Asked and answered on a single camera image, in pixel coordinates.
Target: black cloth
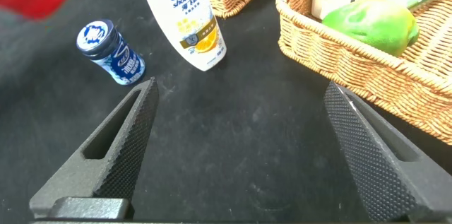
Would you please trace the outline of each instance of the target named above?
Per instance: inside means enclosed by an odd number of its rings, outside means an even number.
[[[0,18],[0,223],[32,218],[31,196],[131,89],[76,49],[99,18],[160,89],[137,219],[367,220],[323,106],[328,80],[280,52],[275,0],[218,19],[227,54],[207,72],[176,53],[145,0],[68,0],[45,21],[11,18]]]

